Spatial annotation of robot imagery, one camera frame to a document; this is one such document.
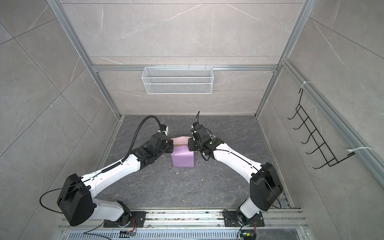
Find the pink wrapping paper sheet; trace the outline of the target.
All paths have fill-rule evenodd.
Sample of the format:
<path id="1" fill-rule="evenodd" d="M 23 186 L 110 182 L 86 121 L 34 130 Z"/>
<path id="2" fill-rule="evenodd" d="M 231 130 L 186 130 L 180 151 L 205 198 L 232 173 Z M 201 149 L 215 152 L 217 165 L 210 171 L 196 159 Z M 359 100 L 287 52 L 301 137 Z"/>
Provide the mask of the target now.
<path id="1" fill-rule="evenodd" d="M 193 168 L 195 155 L 189 150 L 188 143 L 191 137 L 172 138 L 174 149 L 171 153 L 172 163 L 175 168 Z"/>

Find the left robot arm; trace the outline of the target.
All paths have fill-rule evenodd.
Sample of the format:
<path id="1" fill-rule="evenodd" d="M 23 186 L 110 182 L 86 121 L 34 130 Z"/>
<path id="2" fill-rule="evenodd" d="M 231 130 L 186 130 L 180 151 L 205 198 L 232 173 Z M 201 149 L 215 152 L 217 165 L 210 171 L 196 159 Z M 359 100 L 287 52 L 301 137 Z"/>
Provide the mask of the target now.
<path id="1" fill-rule="evenodd" d="M 166 131 L 155 133 L 128 157 L 90 174 L 72 174 L 65 180 L 57 204 L 70 226 L 87 220 L 105 220 L 119 227 L 132 221 L 130 209 L 122 202 L 99 200 L 96 196 L 108 186 L 154 163 L 162 154 L 173 152 L 173 141 Z"/>

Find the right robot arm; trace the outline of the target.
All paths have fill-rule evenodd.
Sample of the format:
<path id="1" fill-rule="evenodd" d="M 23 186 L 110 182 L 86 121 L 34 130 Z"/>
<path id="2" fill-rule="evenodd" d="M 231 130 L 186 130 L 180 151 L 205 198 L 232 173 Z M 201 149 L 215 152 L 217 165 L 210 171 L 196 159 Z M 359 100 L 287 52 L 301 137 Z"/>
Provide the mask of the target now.
<path id="1" fill-rule="evenodd" d="M 272 164 L 246 158 L 198 122 L 193 123 L 191 133 L 190 151 L 200 152 L 206 161 L 213 159 L 227 165 L 250 184 L 250 196 L 236 210 L 237 221 L 242 225 L 261 211 L 268 211 L 278 200 L 284 189 Z"/>

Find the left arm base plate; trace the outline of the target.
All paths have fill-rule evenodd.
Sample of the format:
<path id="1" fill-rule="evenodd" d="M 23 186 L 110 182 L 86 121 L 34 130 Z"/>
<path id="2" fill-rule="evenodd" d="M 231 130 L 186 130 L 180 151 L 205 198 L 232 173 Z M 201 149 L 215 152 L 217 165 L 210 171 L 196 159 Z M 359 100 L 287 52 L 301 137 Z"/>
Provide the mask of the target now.
<path id="1" fill-rule="evenodd" d="M 103 224 L 104 228 L 142 228 L 146 220 L 147 212 L 137 211 L 124 213 L 117 221 L 112 222 L 106 220 Z"/>

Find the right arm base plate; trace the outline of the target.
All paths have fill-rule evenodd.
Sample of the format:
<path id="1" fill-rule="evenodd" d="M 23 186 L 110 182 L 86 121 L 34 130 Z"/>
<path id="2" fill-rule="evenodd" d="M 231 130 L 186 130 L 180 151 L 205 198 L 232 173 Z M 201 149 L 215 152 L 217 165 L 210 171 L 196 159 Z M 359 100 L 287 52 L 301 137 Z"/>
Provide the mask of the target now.
<path id="1" fill-rule="evenodd" d="M 222 216 L 224 218 L 225 227 L 242 227 L 247 225 L 256 227 L 265 226 L 261 212 L 256 213 L 252 218 L 247 218 L 241 212 L 223 210 Z"/>

